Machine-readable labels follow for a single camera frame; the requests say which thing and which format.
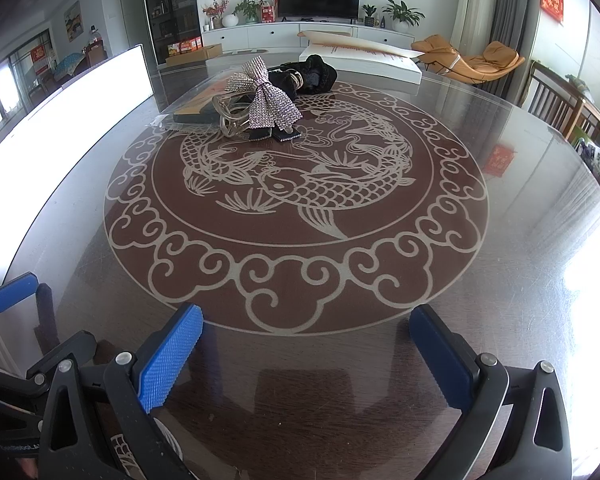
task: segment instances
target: bow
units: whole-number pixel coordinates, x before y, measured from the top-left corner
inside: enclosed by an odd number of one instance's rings
[[[281,130],[291,127],[302,114],[291,99],[269,81],[267,66],[260,56],[242,66],[243,72],[233,74],[226,85],[228,92],[255,92],[249,106],[250,128],[272,128]]]

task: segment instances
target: orange lounge chair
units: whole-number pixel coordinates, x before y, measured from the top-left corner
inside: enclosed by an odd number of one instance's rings
[[[424,52],[418,59],[427,70],[469,84],[499,79],[525,61],[515,50],[499,41],[488,44],[481,56],[460,56],[439,34],[411,43],[411,48]]]

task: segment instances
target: round table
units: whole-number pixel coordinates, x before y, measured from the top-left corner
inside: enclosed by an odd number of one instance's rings
[[[30,270],[48,294],[0,315],[0,363],[22,373],[77,330],[104,362],[192,301],[208,323],[152,415],[199,478],[414,478],[459,415],[406,335],[428,301],[476,352],[554,364],[574,476],[591,473],[600,189],[568,143],[427,73],[417,87],[341,72],[298,101],[302,136],[286,143],[169,122],[239,61],[155,77],[212,76],[149,126],[146,102],[65,178],[8,274]]]

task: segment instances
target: white vase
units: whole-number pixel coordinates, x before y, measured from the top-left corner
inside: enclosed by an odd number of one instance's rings
[[[222,19],[222,25],[224,27],[235,27],[238,24],[238,16],[235,14],[228,14]]]
[[[409,23],[401,22],[400,20],[394,20],[392,27],[396,32],[406,34],[409,31]]]

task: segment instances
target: blue gripper pad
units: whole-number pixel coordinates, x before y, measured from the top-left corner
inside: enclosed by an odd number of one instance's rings
[[[38,279],[32,272],[14,278],[0,286],[0,312],[36,293]]]
[[[139,374],[138,399],[145,412],[164,404],[202,333],[202,310],[189,305]]]
[[[448,405],[467,412],[474,403],[474,385],[480,371],[474,361],[475,352],[464,340],[464,345],[460,344],[460,336],[452,333],[428,304],[411,312],[409,334]]]

